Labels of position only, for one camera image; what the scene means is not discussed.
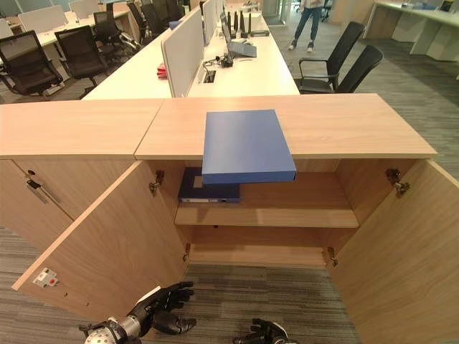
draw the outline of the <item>laptop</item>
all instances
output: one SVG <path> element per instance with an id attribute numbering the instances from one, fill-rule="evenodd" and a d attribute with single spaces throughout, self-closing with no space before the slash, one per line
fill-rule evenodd
<path id="1" fill-rule="evenodd" d="M 233 57 L 236 57 L 237 55 L 246 57 L 256 57 L 257 47 L 254 47 L 250 44 L 233 42 L 231 40 L 230 30 L 228 29 L 227 16 L 224 12 L 220 14 L 220 20 L 222 21 L 222 31 L 224 39 L 227 41 L 228 52 L 230 52 L 233 55 Z"/>

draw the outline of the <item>jeans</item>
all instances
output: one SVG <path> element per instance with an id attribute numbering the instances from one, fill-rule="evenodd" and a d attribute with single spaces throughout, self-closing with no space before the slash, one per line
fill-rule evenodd
<path id="1" fill-rule="evenodd" d="M 298 23 L 298 26 L 296 27 L 295 31 L 295 41 L 298 41 L 298 38 L 300 38 L 301 32 L 304 29 L 304 26 L 306 25 L 306 22 L 309 19 L 309 16 L 313 16 L 313 26 L 311 27 L 311 41 L 316 39 L 317 36 L 317 30 L 318 30 L 318 21 L 321 18 L 322 14 L 322 7 L 315 7 L 313 9 L 307 9 L 305 8 L 303 10 L 303 13 L 301 14 L 301 19 L 300 22 Z"/>

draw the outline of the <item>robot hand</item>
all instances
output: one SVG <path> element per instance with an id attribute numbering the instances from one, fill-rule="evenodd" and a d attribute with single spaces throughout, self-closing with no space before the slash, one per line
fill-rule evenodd
<path id="1" fill-rule="evenodd" d="M 151 327 L 169 335 L 188 332 L 196 325 L 196 319 L 181 319 L 171 311 L 182 308 L 184 302 L 194 294 L 193 290 L 188 289 L 190 287 L 193 287 L 193 282 L 181 282 L 167 288 L 157 287 L 143 296 L 121 321 L 109 318 L 95 326 L 80 326 L 85 333 L 85 344 L 138 344 L 139 338 Z"/>
<path id="2" fill-rule="evenodd" d="M 298 344 L 289 340 L 287 332 L 275 322 L 261 319 L 252 319 L 250 330 L 252 333 L 232 340 L 233 344 Z"/>
<path id="3" fill-rule="evenodd" d="M 128 313 L 140 324 L 139 337 L 143 337 L 153 326 L 158 331 L 169 335 L 180 335 L 196 325 L 196 319 L 181 319 L 171 314 L 174 309 L 182 308 L 189 301 L 194 291 L 193 282 L 180 282 L 167 288 L 156 288 L 142 297 Z"/>

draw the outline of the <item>sneaker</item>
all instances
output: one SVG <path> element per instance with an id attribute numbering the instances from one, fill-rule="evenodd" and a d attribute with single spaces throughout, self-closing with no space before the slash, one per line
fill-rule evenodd
<path id="1" fill-rule="evenodd" d="M 313 41 L 310 41 L 309 44 L 308 44 L 308 52 L 313 52 L 313 49 L 314 49 L 314 42 Z"/>
<path id="2" fill-rule="evenodd" d="M 289 50 L 294 50 L 296 48 L 296 39 L 292 41 L 292 44 L 288 47 Z"/>

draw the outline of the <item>blue binder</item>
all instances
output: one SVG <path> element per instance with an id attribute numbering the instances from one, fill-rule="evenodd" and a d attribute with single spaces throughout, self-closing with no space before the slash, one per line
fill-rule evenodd
<path id="1" fill-rule="evenodd" d="M 295 175 L 274 110 L 207 113 L 204 184 L 293 181 Z"/>

